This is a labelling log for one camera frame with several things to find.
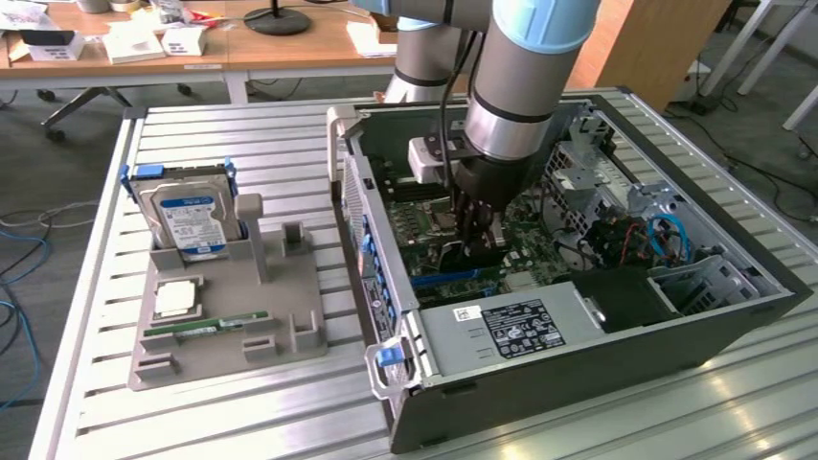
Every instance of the white sticker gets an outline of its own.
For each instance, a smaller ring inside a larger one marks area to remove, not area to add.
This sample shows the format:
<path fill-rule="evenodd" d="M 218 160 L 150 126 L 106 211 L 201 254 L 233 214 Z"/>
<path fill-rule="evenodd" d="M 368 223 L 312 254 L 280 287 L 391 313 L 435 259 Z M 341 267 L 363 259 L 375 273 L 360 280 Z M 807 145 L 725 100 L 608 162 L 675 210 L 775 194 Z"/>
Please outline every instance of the white sticker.
<path fill-rule="evenodd" d="M 225 232 L 212 217 L 216 200 L 210 196 L 165 199 L 161 205 L 166 229 L 182 253 L 205 255 L 225 248 Z"/>
<path fill-rule="evenodd" d="M 471 319 L 479 319 L 483 317 L 483 315 L 480 314 L 479 305 L 472 305 L 471 307 L 461 307 L 452 311 L 455 313 L 455 319 L 457 320 L 457 322 L 468 321 Z"/>
<path fill-rule="evenodd" d="M 221 64 L 186 64 L 184 66 L 185 70 L 218 70 L 221 69 Z"/>

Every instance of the desk leg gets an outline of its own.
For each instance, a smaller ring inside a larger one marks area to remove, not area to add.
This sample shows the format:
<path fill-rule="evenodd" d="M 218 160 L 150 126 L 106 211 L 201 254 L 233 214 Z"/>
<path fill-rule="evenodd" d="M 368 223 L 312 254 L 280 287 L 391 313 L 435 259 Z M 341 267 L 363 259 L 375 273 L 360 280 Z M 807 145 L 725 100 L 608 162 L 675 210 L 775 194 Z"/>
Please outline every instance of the desk leg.
<path fill-rule="evenodd" d="M 790 21 L 790 24 L 787 24 L 787 26 L 783 28 L 783 30 L 780 31 L 780 34 L 778 34 L 778 38 L 775 39 L 775 42 L 772 43 L 770 50 L 767 50 L 764 57 L 762 57 L 762 60 L 755 65 L 755 68 L 752 69 L 750 76 L 746 78 L 746 80 L 742 83 L 742 86 L 739 87 L 739 94 L 742 96 L 746 96 L 746 94 L 752 90 L 752 86 L 755 85 L 755 82 L 758 81 L 758 79 L 760 79 L 762 75 L 764 74 L 764 71 L 770 67 L 770 64 L 772 64 L 772 61 L 775 60 L 778 53 L 780 53 L 783 46 L 787 44 L 787 42 L 790 41 L 790 38 L 792 38 L 792 35 L 798 31 L 804 20 L 808 18 L 808 15 L 811 14 L 811 11 L 815 8 L 815 5 L 818 5 L 818 0 L 811 0 L 803 6 L 802 10 L 795 15 L 795 17 L 792 17 L 792 21 Z"/>
<path fill-rule="evenodd" d="M 245 83 L 249 80 L 246 72 L 225 72 L 226 92 L 230 104 L 248 104 Z"/>
<path fill-rule="evenodd" d="M 727 49 L 727 53 L 724 53 L 723 58 L 717 62 L 715 66 L 715 70 L 712 71 L 707 81 L 704 81 L 704 87 L 701 88 L 701 94 L 707 96 L 717 86 L 717 82 L 724 77 L 727 70 L 730 70 L 730 66 L 736 60 L 739 53 L 742 52 L 743 47 L 746 46 L 746 42 L 750 40 L 752 33 L 758 29 L 764 17 L 767 17 L 767 13 L 770 13 L 770 9 L 772 8 L 774 0 L 762 0 L 762 4 L 755 9 L 755 13 L 750 17 L 750 20 L 746 21 L 746 25 L 743 26 L 742 31 L 739 32 L 739 36 L 730 45 Z"/>
<path fill-rule="evenodd" d="M 812 89 L 812 92 L 808 93 L 808 96 L 806 96 L 806 99 L 803 100 L 798 108 L 795 109 L 795 112 L 792 112 L 792 116 L 784 122 L 783 128 L 787 131 L 791 131 L 792 129 L 798 127 L 799 123 L 803 121 L 803 118 L 806 117 L 806 114 L 812 108 L 815 108 L 816 105 L 818 105 L 818 86 L 815 86 L 815 89 Z"/>

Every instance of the metal workbench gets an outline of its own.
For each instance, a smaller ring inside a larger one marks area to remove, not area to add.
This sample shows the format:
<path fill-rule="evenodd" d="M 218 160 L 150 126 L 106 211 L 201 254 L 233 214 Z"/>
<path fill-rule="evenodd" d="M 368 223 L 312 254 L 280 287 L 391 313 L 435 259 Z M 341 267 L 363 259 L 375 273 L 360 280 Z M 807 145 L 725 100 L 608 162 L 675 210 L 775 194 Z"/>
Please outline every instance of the metal workbench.
<path fill-rule="evenodd" d="M 599 90 L 811 288 L 818 250 L 639 100 Z M 325 169 L 325 110 L 365 100 L 150 109 L 121 126 L 30 458 L 392 458 L 369 392 Z M 636 153 L 616 155 L 641 178 Z M 264 228 L 317 245 L 325 357 L 166 388 L 125 387 L 149 233 L 117 172 L 229 156 Z M 802 458 L 818 451 L 815 297 L 705 365 L 400 457 Z"/>

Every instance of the robotic arm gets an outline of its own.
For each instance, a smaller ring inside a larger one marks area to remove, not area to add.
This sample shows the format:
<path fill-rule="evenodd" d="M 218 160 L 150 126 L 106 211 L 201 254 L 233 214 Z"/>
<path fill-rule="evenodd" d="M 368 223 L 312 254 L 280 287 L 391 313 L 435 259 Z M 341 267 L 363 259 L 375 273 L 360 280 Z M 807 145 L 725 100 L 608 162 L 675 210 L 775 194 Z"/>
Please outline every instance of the robotic arm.
<path fill-rule="evenodd" d="M 388 102 L 397 102 L 388 96 L 396 85 L 408 87 L 409 101 L 439 98 L 453 67 L 451 46 L 459 44 L 452 30 L 485 31 L 465 123 L 471 155 L 459 160 L 451 190 L 461 234 L 485 233 L 523 191 L 599 1 L 352 0 L 401 16 Z"/>

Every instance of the gray carpet floor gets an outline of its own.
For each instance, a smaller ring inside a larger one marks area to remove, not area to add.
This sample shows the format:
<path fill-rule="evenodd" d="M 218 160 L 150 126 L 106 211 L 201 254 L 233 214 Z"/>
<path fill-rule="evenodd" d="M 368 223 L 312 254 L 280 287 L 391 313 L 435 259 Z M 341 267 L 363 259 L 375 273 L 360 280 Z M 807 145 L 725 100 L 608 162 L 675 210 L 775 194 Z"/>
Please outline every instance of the gray carpet floor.
<path fill-rule="evenodd" d="M 716 34 L 703 52 L 703 61 L 713 66 L 735 34 Z M 736 72 L 750 57 L 744 53 Z M 751 95 L 735 95 L 739 81 L 725 94 L 736 102 L 738 113 L 716 110 L 696 120 L 709 130 L 727 154 L 756 167 L 784 175 L 810 189 L 818 190 L 814 180 L 818 157 L 799 158 L 802 146 L 798 137 L 780 128 L 803 97 L 818 83 L 818 70 L 788 56 L 780 56 Z M 371 95 L 381 90 L 388 77 L 324 78 L 304 80 L 289 99 L 306 100 Z M 274 85 L 257 85 L 260 91 L 252 102 L 288 95 L 296 80 L 281 80 Z M 125 88 L 122 94 L 136 105 L 225 104 L 226 89 L 217 83 L 192 85 L 192 98 L 181 96 L 173 85 Z M 77 91 L 56 91 L 66 101 Z M 10 93 L 0 94 L 6 100 Z M 0 215 L 24 209 L 48 209 L 72 201 L 96 199 L 104 183 L 105 169 L 120 125 L 121 107 L 110 98 L 101 97 L 86 105 L 61 124 L 68 142 L 52 144 L 42 136 L 38 122 L 56 109 L 56 103 L 44 103 L 33 91 L 21 91 L 14 103 L 0 110 Z M 680 107 L 671 107 L 685 114 Z M 723 161 L 723 152 L 712 144 L 703 130 L 688 120 L 673 120 L 679 130 Z M 803 139 L 818 148 L 818 110 L 802 126 Z M 739 167 L 734 175 L 764 200 L 772 200 L 772 185 L 756 172 Z M 818 214 L 810 196 L 780 185 L 779 204 L 794 215 Z M 86 219 L 92 209 L 66 214 L 61 221 Z M 818 241 L 818 226 L 792 221 L 812 241 Z M 14 229 L 17 233 L 37 235 L 42 228 Z M 90 227 L 53 230 L 49 236 L 52 253 L 46 264 L 22 281 L 12 285 L 20 304 L 28 312 L 42 354 L 44 373 L 34 389 L 25 396 L 25 405 L 0 412 L 0 458 L 25 458 L 40 414 L 38 400 L 45 395 L 49 366 L 53 363 L 68 308 L 72 301 L 76 276 L 85 252 Z M 25 252 L 28 244 L 0 239 L 0 267 L 5 267 Z M 0 344 L 9 337 L 9 329 L 0 330 Z M 0 356 L 0 401 L 5 401 L 30 379 L 32 357 L 21 336 L 4 356 Z"/>

